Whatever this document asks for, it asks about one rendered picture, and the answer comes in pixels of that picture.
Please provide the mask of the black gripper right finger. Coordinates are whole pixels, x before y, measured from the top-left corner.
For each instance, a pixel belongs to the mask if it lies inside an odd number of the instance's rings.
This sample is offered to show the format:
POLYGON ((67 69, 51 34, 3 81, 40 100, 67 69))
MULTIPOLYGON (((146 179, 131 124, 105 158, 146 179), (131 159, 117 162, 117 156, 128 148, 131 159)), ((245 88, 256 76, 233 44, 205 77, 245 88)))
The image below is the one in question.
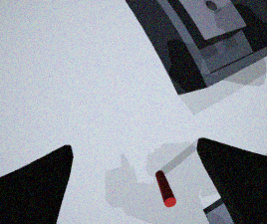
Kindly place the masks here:
POLYGON ((234 224, 262 224, 267 217, 267 155, 200 138, 199 159, 234 224))

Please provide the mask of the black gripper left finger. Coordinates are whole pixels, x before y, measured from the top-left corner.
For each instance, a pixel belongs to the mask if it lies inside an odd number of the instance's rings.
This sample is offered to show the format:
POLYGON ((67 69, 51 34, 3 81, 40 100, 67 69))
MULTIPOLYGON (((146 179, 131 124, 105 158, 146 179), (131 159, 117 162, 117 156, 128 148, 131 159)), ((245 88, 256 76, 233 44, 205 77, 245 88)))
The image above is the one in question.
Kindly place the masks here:
POLYGON ((72 171, 64 146, 0 177, 0 224, 57 224, 72 171))

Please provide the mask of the red peg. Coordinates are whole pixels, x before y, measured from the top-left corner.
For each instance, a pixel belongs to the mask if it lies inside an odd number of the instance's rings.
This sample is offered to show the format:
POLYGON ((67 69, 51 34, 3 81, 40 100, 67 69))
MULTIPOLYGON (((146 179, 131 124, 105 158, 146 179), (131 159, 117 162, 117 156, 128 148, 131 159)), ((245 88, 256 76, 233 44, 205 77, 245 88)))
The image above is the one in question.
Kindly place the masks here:
POLYGON ((173 192, 171 192, 170 185, 168 184, 168 180, 166 180, 166 176, 164 175, 164 171, 158 171, 156 173, 156 179, 158 188, 161 191, 162 200, 164 200, 164 205, 166 208, 173 207, 175 204, 175 197, 173 192))

